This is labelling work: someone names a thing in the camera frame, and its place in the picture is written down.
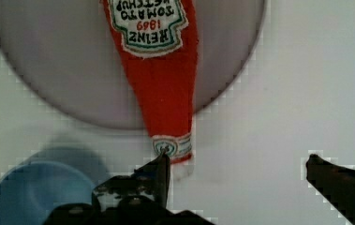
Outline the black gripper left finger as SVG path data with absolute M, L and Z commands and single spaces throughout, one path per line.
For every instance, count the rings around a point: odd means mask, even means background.
M 92 205 L 104 212 L 128 197 L 144 197 L 165 207 L 170 187 L 170 158 L 163 150 L 161 154 L 135 169 L 130 175 L 115 175 L 92 191 Z

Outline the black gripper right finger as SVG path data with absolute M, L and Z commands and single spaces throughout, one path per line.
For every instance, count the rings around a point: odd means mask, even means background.
M 355 225 L 355 170 L 311 154 L 306 180 L 352 225 Z

